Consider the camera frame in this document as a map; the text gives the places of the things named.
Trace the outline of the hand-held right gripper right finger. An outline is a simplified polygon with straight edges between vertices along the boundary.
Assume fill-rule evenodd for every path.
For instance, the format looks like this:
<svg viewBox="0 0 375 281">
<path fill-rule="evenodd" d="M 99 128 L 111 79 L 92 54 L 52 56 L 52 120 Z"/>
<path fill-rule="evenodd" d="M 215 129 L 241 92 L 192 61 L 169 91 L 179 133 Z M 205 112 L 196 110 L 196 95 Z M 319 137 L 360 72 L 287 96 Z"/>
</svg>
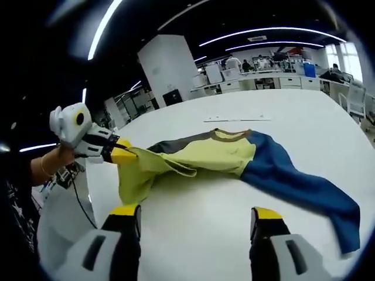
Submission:
<svg viewBox="0 0 375 281">
<path fill-rule="evenodd" d="M 290 233 L 276 211 L 251 209 L 250 243 L 252 280 L 332 280 L 322 255 L 301 235 Z"/>
</svg>

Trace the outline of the person's left hand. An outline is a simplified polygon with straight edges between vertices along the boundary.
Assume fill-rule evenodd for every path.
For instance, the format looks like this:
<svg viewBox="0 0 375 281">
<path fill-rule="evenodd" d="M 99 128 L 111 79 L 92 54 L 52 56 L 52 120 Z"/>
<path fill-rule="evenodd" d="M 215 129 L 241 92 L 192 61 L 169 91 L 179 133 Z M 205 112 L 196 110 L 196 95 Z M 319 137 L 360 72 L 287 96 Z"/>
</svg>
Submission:
<svg viewBox="0 0 375 281">
<path fill-rule="evenodd" d="M 43 167 L 48 174 L 55 174 L 60 168 L 73 163 L 74 160 L 74 150 L 59 144 L 56 148 L 45 154 Z"/>
</svg>

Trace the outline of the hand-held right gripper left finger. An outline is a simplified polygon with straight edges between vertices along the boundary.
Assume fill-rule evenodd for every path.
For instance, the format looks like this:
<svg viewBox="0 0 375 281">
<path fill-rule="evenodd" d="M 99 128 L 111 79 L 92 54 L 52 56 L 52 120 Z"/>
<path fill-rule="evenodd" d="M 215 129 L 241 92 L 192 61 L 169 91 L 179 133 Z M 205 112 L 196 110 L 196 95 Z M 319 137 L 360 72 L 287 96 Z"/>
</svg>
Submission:
<svg viewBox="0 0 375 281">
<path fill-rule="evenodd" d="M 141 206 L 114 208 L 67 252 L 55 280 L 137 280 L 141 257 Z"/>
</svg>

